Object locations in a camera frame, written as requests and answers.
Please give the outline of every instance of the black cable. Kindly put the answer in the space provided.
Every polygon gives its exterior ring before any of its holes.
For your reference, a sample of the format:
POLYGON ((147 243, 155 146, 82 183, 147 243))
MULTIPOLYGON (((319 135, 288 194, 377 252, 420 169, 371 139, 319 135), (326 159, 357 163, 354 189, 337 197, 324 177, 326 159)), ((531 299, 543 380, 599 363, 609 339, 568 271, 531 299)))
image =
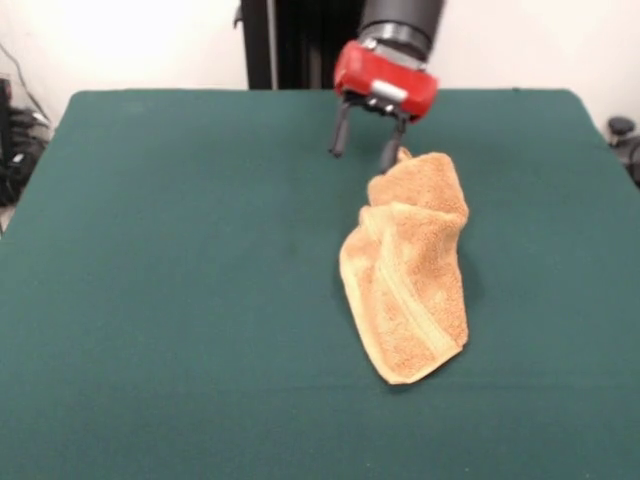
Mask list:
POLYGON ((640 152, 640 141, 637 141, 635 145, 631 147, 631 150, 629 150, 629 175, 634 183, 636 183, 636 164, 633 161, 633 157, 635 157, 638 152, 640 152))
POLYGON ((29 87, 27 87, 27 82, 24 78, 24 74, 22 73, 22 67, 20 66, 20 62, 18 62, 18 59, 14 57, 11 54, 11 52, 9 52, 9 50, 7 50, 7 47, 5 47, 2 44, 2 42, 0 42, 0 51, 4 53, 4 55, 9 59, 11 63, 13 63, 14 67, 16 68, 16 72, 18 73, 18 79, 22 84, 22 88, 24 88, 24 91, 26 92, 27 97, 29 97, 29 100, 31 100, 31 103, 33 103, 33 106, 36 107, 40 115, 42 115, 45 118, 45 120, 47 120, 47 122, 51 122, 51 120, 45 113, 44 108, 42 108, 42 105, 40 105, 40 102, 38 102, 36 97, 34 97, 31 91, 29 90, 29 87))

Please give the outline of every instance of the towel fold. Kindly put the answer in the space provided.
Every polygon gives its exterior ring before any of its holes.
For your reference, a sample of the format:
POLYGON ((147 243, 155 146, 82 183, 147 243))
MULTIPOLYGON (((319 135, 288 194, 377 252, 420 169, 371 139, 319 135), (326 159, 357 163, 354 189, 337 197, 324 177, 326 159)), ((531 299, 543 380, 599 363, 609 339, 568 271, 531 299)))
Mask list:
POLYGON ((413 158, 401 149, 368 195, 340 251, 340 274, 372 364, 388 383, 410 384, 467 342, 457 245, 469 210, 441 153, 413 158))

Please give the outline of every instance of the black cylinder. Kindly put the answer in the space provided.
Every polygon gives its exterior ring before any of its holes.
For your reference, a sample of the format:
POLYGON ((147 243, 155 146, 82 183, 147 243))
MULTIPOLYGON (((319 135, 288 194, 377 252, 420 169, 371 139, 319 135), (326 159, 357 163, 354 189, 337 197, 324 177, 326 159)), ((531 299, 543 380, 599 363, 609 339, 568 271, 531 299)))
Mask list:
POLYGON ((376 24, 406 25, 422 34, 430 49, 435 41, 444 3, 445 0, 367 0, 360 32, 376 24))

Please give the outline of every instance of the towel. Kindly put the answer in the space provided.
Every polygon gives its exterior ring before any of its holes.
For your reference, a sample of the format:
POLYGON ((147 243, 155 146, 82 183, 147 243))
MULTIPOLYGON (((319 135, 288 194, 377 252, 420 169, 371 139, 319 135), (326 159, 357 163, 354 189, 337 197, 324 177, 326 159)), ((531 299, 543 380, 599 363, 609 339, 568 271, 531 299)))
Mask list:
POLYGON ((404 148, 368 196, 340 275, 373 366, 389 384, 410 384, 467 343, 457 245, 469 209, 451 158, 404 148))

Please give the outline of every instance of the green tablecloth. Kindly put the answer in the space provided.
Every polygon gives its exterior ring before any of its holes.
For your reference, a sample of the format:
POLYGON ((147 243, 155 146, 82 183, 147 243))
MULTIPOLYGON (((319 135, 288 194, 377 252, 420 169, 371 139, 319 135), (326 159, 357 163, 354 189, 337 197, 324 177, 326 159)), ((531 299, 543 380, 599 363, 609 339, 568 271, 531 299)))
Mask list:
POLYGON ((640 201, 568 92, 444 91, 465 351, 386 386, 340 245, 392 125, 330 92, 73 98, 0 243, 2 479, 637 479, 640 201))

